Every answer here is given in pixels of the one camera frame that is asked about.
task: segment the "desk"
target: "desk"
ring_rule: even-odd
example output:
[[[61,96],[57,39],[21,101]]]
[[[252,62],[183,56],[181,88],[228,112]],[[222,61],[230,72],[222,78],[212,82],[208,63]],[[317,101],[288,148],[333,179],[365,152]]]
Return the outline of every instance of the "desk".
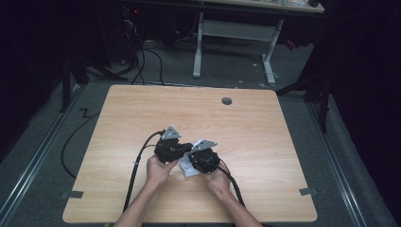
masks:
[[[202,0],[202,3],[221,3],[225,5],[239,5],[245,7],[261,8],[261,9],[280,9],[303,11],[308,13],[318,12],[323,13],[324,8],[322,5],[311,7],[305,0],[297,0],[303,3],[301,7],[294,7],[291,3],[294,0],[288,0],[285,5],[278,4],[277,1],[261,1],[261,0]],[[219,21],[203,20],[203,13],[200,14],[198,25],[198,45],[195,54],[194,72],[193,77],[199,78],[201,76],[201,41],[203,35],[220,36],[236,39],[256,40],[262,42],[270,42],[266,54],[262,55],[262,62],[265,67],[265,74],[269,85],[275,84],[274,74],[271,70],[270,58],[273,53],[275,44],[277,43],[278,36],[280,35],[281,27],[284,23],[283,19],[278,20],[276,26],[257,26],[245,25],[240,23],[228,23]]]
[[[233,103],[224,105],[229,97]],[[148,137],[169,125],[182,143],[218,142],[213,150],[230,168],[247,208],[261,222],[314,221],[317,213],[277,96],[268,90],[113,86],[87,148],[63,219],[116,222],[122,214],[136,156]],[[156,144],[159,138],[149,143]],[[146,179],[145,149],[131,199]],[[152,201],[145,222],[231,222],[201,175],[175,166]]]

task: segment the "black cable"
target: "black cable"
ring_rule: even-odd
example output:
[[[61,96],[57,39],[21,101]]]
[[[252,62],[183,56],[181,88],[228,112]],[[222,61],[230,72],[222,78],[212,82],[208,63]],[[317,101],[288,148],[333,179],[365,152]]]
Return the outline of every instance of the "black cable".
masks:
[[[222,41],[223,41],[223,44],[222,44],[221,46],[219,46],[219,47],[217,47],[217,48],[207,48],[207,47],[203,44],[203,45],[202,45],[202,48],[205,49],[205,50],[210,50],[210,51],[218,51],[218,50],[222,49],[222,48],[227,44],[227,38],[220,38],[220,37],[215,38],[215,39],[212,39],[212,38],[211,38],[211,40],[220,40],[220,39],[222,39]]]
[[[108,70],[109,72],[108,72],[108,74],[106,75],[106,74],[105,74],[105,71],[103,71],[103,70],[107,70],[107,69],[105,69],[105,68],[103,68],[102,71],[99,71],[97,68],[95,68],[97,71],[101,72],[100,74],[99,74],[99,73],[96,73],[96,72],[94,72],[94,71],[92,71],[92,70],[90,70],[89,68],[86,68],[86,72],[89,73],[89,74],[91,74],[91,75],[94,75],[94,76],[96,76],[96,77],[98,77],[98,78],[100,78],[100,77],[105,77],[105,76],[110,76],[110,74],[114,74],[114,76],[119,77],[119,76],[122,76],[122,75],[124,75],[124,74],[127,74],[127,73],[129,73],[130,71],[132,71],[133,69],[135,69],[135,68],[138,66],[138,62],[139,62],[139,60],[138,60],[137,56],[135,55],[135,56],[133,57],[132,61],[131,61],[131,64],[130,64],[127,68],[125,68],[125,69],[123,69],[123,70],[121,70],[121,71],[119,71],[119,72],[115,72],[115,73],[114,73],[114,72]]]
[[[133,80],[132,80],[132,82],[131,82],[131,85],[134,84],[134,82],[136,81],[136,79],[138,79],[139,76],[141,76],[142,80],[144,81],[144,78],[142,77],[142,74],[141,74],[141,73],[142,73],[142,70],[143,70],[144,67],[145,67],[145,53],[144,53],[144,49],[143,49],[143,48],[142,48],[141,50],[142,50],[141,53],[142,53],[142,59],[143,59],[142,67],[139,67],[139,68],[138,68],[139,71],[138,71],[138,73],[135,75],[135,77],[133,78]]]
[[[147,85],[147,82],[144,80],[144,76],[142,75],[142,73],[140,73],[139,76],[141,76],[142,85]]]
[[[159,79],[160,79],[160,82],[162,82],[162,85],[165,86],[165,83],[163,82],[163,61],[162,61],[162,58],[160,58],[160,55],[158,55],[156,52],[154,52],[154,51],[152,51],[152,50],[149,50],[149,49],[144,49],[144,50],[146,50],[146,51],[148,51],[148,52],[150,52],[150,53],[156,55],[156,57],[159,58],[159,61],[160,61],[160,74],[159,74]]]
[[[185,37],[183,37],[183,38],[180,39],[180,40],[176,40],[176,41],[175,41],[176,44],[180,44],[179,42],[181,42],[181,41],[187,41],[187,40],[191,40],[191,39],[194,39],[194,38],[197,38],[197,37],[198,37],[198,35],[194,35],[194,36],[192,36],[192,37],[190,37],[190,36],[192,35],[192,33],[193,33],[194,30],[195,30],[195,27],[197,26],[197,21],[198,21],[198,18],[199,18],[199,17],[200,17],[200,14],[197,12],[197,14],[195,15],[194,24],[193,24],[191,30],[188,32],[188,34],[187,34]]]
[[[107,77],[109,77],[111,79],[115,79],[115,80],[127,80],[127,78],[122,78],[119,75],[115,74],[114,72],[110,71],[109,69],[104,68],[102,65],[99,65],[97,63],[87,60],[83,56],[76,55],[75,57],[83,65],[91,65],[94,69],[96,69],[98,72],[102,73],[104,76],[107,76]]]
[[[125,211],[128,207],[128,205],[130,204],[130,199],[131,199],[131,193],[132,193],[132,188],[133,188],[133,183],[135,181],[135,177],[136,177],[136,171],[138,169],[139,166],[139,162],[141,161],[141,155],[142,152],[144,151],[145,148],[148,148],[150,146],[148,146],[148,142],[157,134],[163,135],[163,133],[165,133],[165,131],[156,131],[155,133],[153,133],[145,142],[145,144],[142,146],[141,150],[138,153],[138,156],[136,157],[136,161],[135,161],[135,165],[133,166],[133,170],[132,170],[132,174],[131,174],[131,180],[130,180],[130,186],[128,188],[128,192],[127,192],[127,197],[126,197],[126,201],[124,204],[124,210]]]
[[[227,39],[227,44],[232,44],[232,45],[239,45],[239,46],[250,46],[250,45],[256,45],[261,43],[260,41],[257,40],[250,40],[247,41],[245,44],[240,43],[241,39]]]
[[[233,176],[231,176],[230,173],[228,173],[226,170],[224,170],[223,168],[221,168],[220,166],[217,166],[218,169],[220,169],[223,173],[225,173],[228,177],[228,179],[230,179],[231,183],[233,183],[233,187],[236,193],[236,197],[238,198],[239,203],[241,203],[241,205],[245,206],[244,200],[242,200],[242,196],[241,196],[241,191],[239,190],[239,186],[238,184],[236,184],[236,181],[234,179]]]
[[[220,161],[226,166],[227,171],[224,170],[223,168],[221,168],[220,166],[213,165],[213,164],[209,163],[208,161],[206,161],[206,160],[204,160],[204,159],[202,159],[202,158],[199,158],[198,160],[203,161],[204,163],[206,163],[206,164],[209,165],[209,166],[213,166],[213,167],[215,167],[215,168],[218,168],[218,169],[221,170],[223,173],[225,173],[225,174],[227,175],[228,179],[233,183],[234,191],[235,191],[235,193],[236,193],[236,197],[238,198],[239,203],[241,203],[241,205],[243,205],[243,206],[246,208],[245,203],[244,203],[244,200],[242,200],[241,191],[239,190],[239,186],[238,186],[238,184],[236,183],[234,177],[231,175],[230,170],[228,169],[228,167],[227,167],[227,165],[224,163],[224,161],[222,161],[222,160],[220,159]]]
[[[185,40],[185,41],[179,41],[179,42],[176,42],[175,44],[177,44],[179,46],[182,46],[182,47],[192,47],[192,46],[197,45],[197,41],[196,40],[192,41],[195,38],[197,38],[197,37],[194,37],[192,39],[188,39],[188,40]]]
[[[61,150],[61,164],[62,164],[62,167],[64,168],[64,170],[68,173],[68,175],[70,175],[72,178],[74,178],[74,179],[76,179],[77,178],[77,176],[76,175],[74,175],[68,168],[67,168],[67,166],[65,165],[65,162],[64,162],[64,153],[65,153],[65,148],[67,147],[67,145],[68,145],[68,143],[70,142],[70,140],[74,137],[74,135],[80,130],[80,128],[82,128],[86,123],[88,123],[90,120],[92,120],[92,119],[94,119],[95,117],[97,117],[98,115],[100,114],[100,112],[99,113],[96,113],[95,115],[92,115],[90,118],[88,118],[85,122],[83,122],[82,124],[80,124],[80,126],[79,127],[77,127],[75,130],[74,130],[74,132],[68,137],[68,139],[65,141],[65,143],[64,143],[64,146],[62,147],[62,150]]]

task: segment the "forearm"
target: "forearm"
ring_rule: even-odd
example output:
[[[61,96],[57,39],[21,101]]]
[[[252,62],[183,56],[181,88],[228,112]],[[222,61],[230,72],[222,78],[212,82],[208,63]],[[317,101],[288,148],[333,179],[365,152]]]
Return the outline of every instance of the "forearm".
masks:
[[[230,213],[236,227],[262,226],[231,192],[218,195],[218,199]]]
[[[147,213],[148,206],[157,191],[157,185],[146,183],[132,201],[114,227],[140,227]]]

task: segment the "metal rail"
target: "metal rail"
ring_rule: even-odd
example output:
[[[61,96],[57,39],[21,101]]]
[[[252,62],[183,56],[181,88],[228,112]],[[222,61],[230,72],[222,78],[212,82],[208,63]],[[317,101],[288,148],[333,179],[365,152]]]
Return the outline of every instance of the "metal rail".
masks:
[[[76,85],[74,90],[76,94],[73,95],[73,99],[69,105],[69,107],[65,110],[64,113],[59,113],[53,125],[50,127],[50,130],[47,132],[44,137],[42,143],[39,145],[36,150],[35,155],[30,160],[26,170],[18,180],[17,184],[14,186],[14,189],[9,194],[7,201],[3,204],[0,210],[0,226],[7,226],[9,221],[11,220],[14,212],[16,211],[18,205],[23,199],[25,193],[29,189],[33,180],[35,179],[37,173],[39,172],[42,164],[44,163],[47,154],[50,151],[50,147],[52,142],[57,135],[62,123],[65,120],[65,117],[71,110],[71,107],[75,103],[75,101],[80,97],[83,92],[84,87],[79,87]]]
[[[344,200],[345,206],[347,207],[348,213],[350,214],[354,226],[357,227],[368,226],[361,210],[359,209],[359,205],[357,204],[357,199],[354,195],[354,192],[350,184],[348,183],[344,175],[344,172],[342,171],[342,168],[340,166],[339,160],[336,157],[334,149],[331,146],[330,139],[328,138],[328,135],[322,131],[322,128],[319,123],[318,110],[316,110],[316,107],[313,105],[313,103],[306,103],[306,107],[310,115],[313,117],[313,122],[319,131],[319,135],[322,138],[322,141],[325,146],[325,151],[326,151],[325,154],[328,163],[330,165],[331,170],[333,171],[333,176],[337,182],[340,193],[342,195],[342,199]]]

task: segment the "person's left hand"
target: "person's left hand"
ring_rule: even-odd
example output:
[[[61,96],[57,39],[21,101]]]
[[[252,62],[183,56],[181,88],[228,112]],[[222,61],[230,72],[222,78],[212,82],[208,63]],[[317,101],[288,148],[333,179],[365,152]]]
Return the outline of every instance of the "person's left hand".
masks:
[[[147,183],[154,183],[157,187],[162,185],[168,179],[171,169],[176,164],[178,164],[178,160],[164,164],[154,154],[147,162]]]

